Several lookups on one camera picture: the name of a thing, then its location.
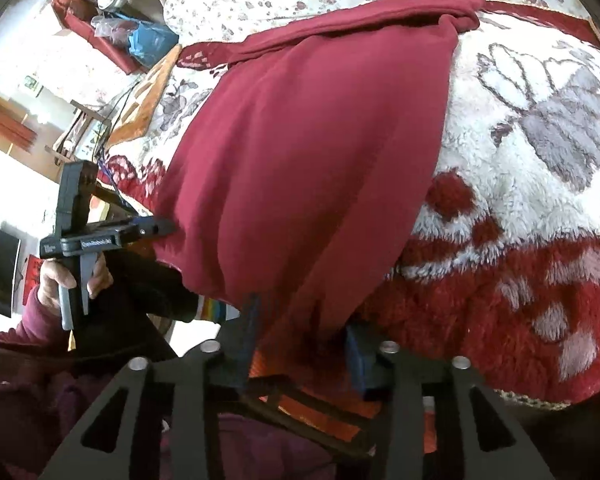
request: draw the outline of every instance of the blue bag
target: blue bag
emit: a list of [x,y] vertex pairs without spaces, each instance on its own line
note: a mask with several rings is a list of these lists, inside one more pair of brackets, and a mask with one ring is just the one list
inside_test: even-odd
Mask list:
[[152,68],[178,44],[180,37],[166,25],[138,22],[129,36],[129,54],[143,66]]

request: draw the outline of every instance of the bed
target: bed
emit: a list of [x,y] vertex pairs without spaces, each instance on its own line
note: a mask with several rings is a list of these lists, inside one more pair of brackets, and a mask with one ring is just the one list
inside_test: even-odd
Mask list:
[[[165,19],[183,44],[241,41],[369,1],[167,0]],[[460,38],[413,237],[360,312],[417,352],[469,356],[509,399],[561,409],[600,390],[600,40],[578,0],[488,1]],[[225,70],[174,68],[147,133],[107,153],[140,211]]]

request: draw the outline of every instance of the black cable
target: black cable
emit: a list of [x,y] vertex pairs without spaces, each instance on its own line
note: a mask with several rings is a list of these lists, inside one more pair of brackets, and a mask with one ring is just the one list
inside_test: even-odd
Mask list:
[[116,101],[116,103],[113,105],[113,108],[111,109],[111,111],[109,112],[109,115],[107,115],[107,119],[109,119],[111,117],[111,115],[113,114],[113,112],[118,108],[118,104],[120,103],[120,101],[122,101],[122,98],[125,97],[126,95],[126,99],[124,104],[122,105],[122,108],[120,108],[120,113],[118,114],[116,121],[111,125],[111,128],[109,130],[109,134],[107,136],[101,135],[97,142],[96,142],[96,147],[93,150],[93,155],[91,156],[91,160],[93,161],[93,159],[95,158],[95,162],[97,162],[98,167],[100,168],[100,170],[102,171],[102,173],[104,173],[107,178],[109,179],[110,184],[113,187],[113,190],[115,191],[116,195],[118,196],[118,198],[120,199],[120,201],[125,204],[126,206],[128,206],[129,208],[133,209],[134,211],[136,210],[135,207],[133,207],[123,196],[122,193],[120,193],[120,190],[118,189],[118,184],[116,184],[116,181],[113,180],[113,176],[111,174],[111,172],[109,171],[109,168],[107,168],[107,165],[105,163],[104,160],[104,146],[105,143],[107,142],[107,140],[109,140],[109,136],[113,133],[113,131],[116,129],[116,126],[118,125],[118,122],[120,121],[120,118],[122,117],[122,111],[125,109],[126,104],[129,102],[129,98],[131,97],[131,94],[133,93],[134,89],[136,88],[136,86],[138,86],[138,84],[140,83],[140,81],[142,80],[142,76],[138,76],[138,78],[136,79],[136,81],[134,81],[134,83],[129,87],[129,89],[124,92]]

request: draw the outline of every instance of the gray handle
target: gray handle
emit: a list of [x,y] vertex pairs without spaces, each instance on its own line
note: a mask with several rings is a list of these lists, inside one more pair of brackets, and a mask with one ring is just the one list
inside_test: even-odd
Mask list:
[[69,289],[65,286],[59,287],[60,292],[60,314],[62,315],[62,329],[73,330],[74,318],[71,315],[71,301],[69,300]]

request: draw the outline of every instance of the picture frame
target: picture frame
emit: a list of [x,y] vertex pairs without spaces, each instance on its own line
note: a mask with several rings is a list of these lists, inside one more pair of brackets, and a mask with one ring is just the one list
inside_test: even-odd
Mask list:
[[19,87],[20,91],[32,97],[38,97],[42,92],[42,83],[32,75],[26,75],[22,79]]

